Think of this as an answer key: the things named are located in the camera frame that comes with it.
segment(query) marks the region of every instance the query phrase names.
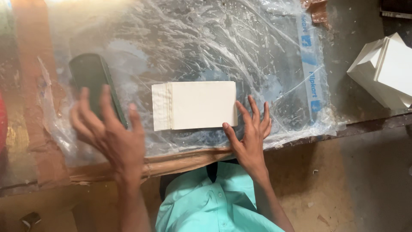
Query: dirty floor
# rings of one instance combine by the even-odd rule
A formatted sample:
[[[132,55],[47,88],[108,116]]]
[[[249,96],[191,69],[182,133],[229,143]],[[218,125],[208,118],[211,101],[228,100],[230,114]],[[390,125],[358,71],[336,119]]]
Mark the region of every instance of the dirty floor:
[[[272,186],[296,231],[412,231],[412,143],[394,128],[265,154]],[[159,178],[143,184],[152,223],[161,200]],[[82,205],[96,231],[115,231],[116,186],[101,182],[0,199],[0,232],[24,231],[19,219],[36,211],[36,231],[74,232],[71,210]]]

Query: wooden table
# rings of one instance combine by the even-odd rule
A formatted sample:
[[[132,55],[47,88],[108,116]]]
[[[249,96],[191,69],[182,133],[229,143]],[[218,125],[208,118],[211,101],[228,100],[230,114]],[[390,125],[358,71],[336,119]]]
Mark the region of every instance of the wooden table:
[[[0,89],[7,105],[9,128],[8,149],[0,155],[0,196],[111,180],[108,163],[68,168],[64,155],[42,121],[43,112],[37,94],[41,88],[39,80],[43,80],[44,73],[39,65],[39,57],[47,70],[52,70],[49,76],[53,83],[55,109],[59,108],[60,100],[64,98],[64,91],[57,84],[44,2],[13,0],[13,10],[1,4],[0,10],[5,12],[1,12],[0,17],[3,18],[0,26],[5,27],[0,31]],[[322,35],[334,114],[338,122],[346,125],[346,129],[338,131],[337,136],[307,137],[275,149],[412,124],[412,114],[408,110],[395,112],[384,109],[346,75],[346,70],[363,45],[383,37],[382,22],[377,13],[379,9],[365,14],[353,7],[356,4],[355,0],[339,1],[332,8],[329,7],[332,28],[325,30]],[[349,11],[349,5],[353,7],[352,11]],[[227,159],[230,155],[229,148],[222,147],[150,157],[145,159],[144,176],[147,178],[193,170]]]

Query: phone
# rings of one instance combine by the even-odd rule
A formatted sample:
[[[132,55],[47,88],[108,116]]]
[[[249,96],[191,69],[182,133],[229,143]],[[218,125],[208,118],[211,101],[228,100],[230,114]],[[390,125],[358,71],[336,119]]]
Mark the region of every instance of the phone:
[[[116,112],[119,121],[127,129],[127,121],[120,107],[119,99],[117,98],[112,77],[109,72],[109,67],[103,57],[94,53],[81,54],[70,60],[69,67],[77,90],[80,91],[82,87],[89,88],[90,109],[101,120],[99,99],[102,85],[107,84],[110,86],[112,107]]]

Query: hand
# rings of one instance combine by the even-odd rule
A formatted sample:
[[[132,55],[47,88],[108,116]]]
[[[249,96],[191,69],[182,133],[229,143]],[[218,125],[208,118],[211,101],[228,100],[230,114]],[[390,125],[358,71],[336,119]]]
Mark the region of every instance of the hand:
[[[272,120],[269,118],[269,104],[267,102],[264,104],[264,117],[260,122],[260,112],[255,100],[251,95],[248,96],[248,100],[253,117],[250,117],[249,112],[239,101],[236,101],[236,107],[245,122],[243,139],[239,141],[236,138],[233,128],[228,123],[223,123],[223,130],[239,164],[254,181],[257,181],[260,178],[265,178],[268,173],[263,157],[263,140],[270,134]]]
[[[91,110],[89,89],[82,88],[80,100],[70,111],[70,122],[79,140],[98,149],[115,171],[115,180],[140,184],[145,156],[145,134],[136,106],[130,104],[129,116],[133,127],[127,131],[117,119],[111,105],[110,86],[104,85],[100,96],[103,121]]]

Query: paper stack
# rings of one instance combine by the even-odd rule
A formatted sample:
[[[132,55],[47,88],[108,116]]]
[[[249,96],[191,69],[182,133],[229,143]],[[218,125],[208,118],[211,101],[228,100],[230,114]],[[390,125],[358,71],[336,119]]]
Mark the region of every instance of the paper stack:
[[[237,126],[233,81],[169,82],[152,85],[154,130]]]
[[[380,104],[404,109],[412,104],[412,49],[398,33],[366,44],[348,75]]]

